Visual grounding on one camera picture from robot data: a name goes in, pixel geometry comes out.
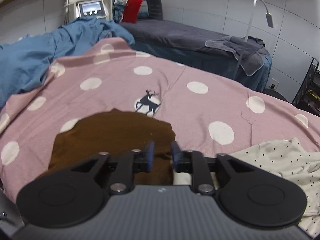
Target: blue sheet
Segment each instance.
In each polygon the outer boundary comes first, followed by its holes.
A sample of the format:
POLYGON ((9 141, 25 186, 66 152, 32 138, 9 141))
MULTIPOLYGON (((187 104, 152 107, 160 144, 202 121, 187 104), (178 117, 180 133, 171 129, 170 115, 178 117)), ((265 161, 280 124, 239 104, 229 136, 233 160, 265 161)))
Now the blue sheet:
POLYGON ((0 45, 0 110, 11 95, 40 87, 55 59, 82 55, 99 40, 110 36, 122 37, 129 45, 134 44, 133 36, 114 21, 87 17, 51 33, 0 45))
POLYGON ((239 67, 238 70, 235 71, 237 60, 233 56, 226 57, 221 54, 209 54, 186 49, 169 48, 156 44, 149 44, 137 39, 135 39, 135 43, 131 47, 156 57, 166 58, 190 67, 233 79, 243 84, 245 87, 258 92, 262 92, 267 85, 272 64, 272 58, 267 54, 263 67, 252 76, 247 76, 242 67, 239 67))

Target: pink blanket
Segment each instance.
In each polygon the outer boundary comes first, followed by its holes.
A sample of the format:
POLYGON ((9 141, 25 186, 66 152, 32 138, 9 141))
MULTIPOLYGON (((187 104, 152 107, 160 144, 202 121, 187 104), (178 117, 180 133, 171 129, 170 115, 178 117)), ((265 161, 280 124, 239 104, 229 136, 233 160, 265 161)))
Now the pink blanket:
POLYGON ((55 137, 77 120, 117 108, 169 122, 183 149, 206 156, 297 137, 320 150, 320 118, 215 74, 104 39, 81 57, 49 68, 43 87, 14 95, 0 113, 1 180, 15 201, 47 170, 55 137))

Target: black curved device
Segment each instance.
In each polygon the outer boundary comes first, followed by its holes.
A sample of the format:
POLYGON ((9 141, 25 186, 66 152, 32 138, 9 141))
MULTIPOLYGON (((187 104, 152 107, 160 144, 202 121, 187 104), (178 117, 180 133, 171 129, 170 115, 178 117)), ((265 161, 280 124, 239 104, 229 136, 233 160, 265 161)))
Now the black curved device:
POLYGON ((311 239, 297 226, 307 198, 294 183, 172 142, 174 169, 192 184, 134 185, 135 173, 151 171, 153 151, 150 142, 120 158, 99 153, 29 183, 17 197, 26 225, 13 239, 311 239))

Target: white tiled wall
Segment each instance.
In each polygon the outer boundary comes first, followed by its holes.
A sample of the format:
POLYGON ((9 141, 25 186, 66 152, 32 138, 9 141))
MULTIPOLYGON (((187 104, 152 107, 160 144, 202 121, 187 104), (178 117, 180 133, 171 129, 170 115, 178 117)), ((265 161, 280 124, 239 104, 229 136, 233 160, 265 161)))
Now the white tiled wall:
POLYGON ((0 6, 0 44, 14 43, 26 35, 52 32, 63 25, 65 1, 14 0, 0 6))
MULTIPOLYGON (((292 101, 313 57, 320 58, 320 0, 265 0, 257 3, 250 35, 264 40, 273 56, 270 78, 277 91, 292 101)), ((253 0, 162 0, 164 19, 244 37, 253 0)))

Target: gray bed cover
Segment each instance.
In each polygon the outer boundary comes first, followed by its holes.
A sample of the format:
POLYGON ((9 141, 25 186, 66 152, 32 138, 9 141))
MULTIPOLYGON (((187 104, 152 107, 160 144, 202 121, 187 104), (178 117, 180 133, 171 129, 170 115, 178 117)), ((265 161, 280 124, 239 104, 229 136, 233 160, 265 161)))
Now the gray bed cover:
POLYGON ((135 24, 122 22, 135 39, 150 44, 178 49, 187 49, 209 54, 221 54, 225 57, 235 57, 237 60, 244 48, 241 66, 247 76, 259 70, 269 52, 262 40, 250 37, 248 43, 244 39, 228 36, 222 33, 203 30, 189 25, 164 20, 141 19, 135 24), (210 47, 205 42, 210 40, 210 47))

